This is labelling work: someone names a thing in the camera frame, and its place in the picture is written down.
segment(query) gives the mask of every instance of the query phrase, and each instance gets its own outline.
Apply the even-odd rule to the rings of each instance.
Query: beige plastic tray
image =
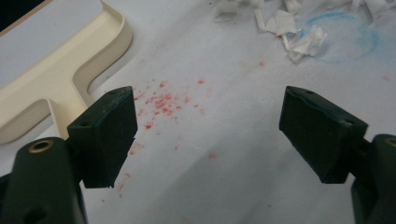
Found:
[[[12,141],[51,113],[60,137],[92,99],[92,80],[128,49],[132,30],[105,1],[103,11],[41,62],[0,89],[0,144]]]

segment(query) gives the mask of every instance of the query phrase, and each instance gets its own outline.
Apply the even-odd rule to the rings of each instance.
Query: blue ink stain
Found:
[[[308,20],[300,32],[300,38],[306,36],[313,25],[322,27],[325,33],[327,30],[335,30],[325,41],[331,42],[330,49],[333,49],[333,53],[315,57],[325,63],[356,62],[374,52],[380,43],[378,32],[369,29],[358,18],[343,12],[330,12]]]

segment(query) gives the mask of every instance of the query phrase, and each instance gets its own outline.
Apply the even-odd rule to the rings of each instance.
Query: beige plastic object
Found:
[[[0,144],[22,136],[49,113],[65,139],[67,125],[92,104],[88,86],[128,49],[133,36],[124,16],[101,2],[98,17],[0,89]]]

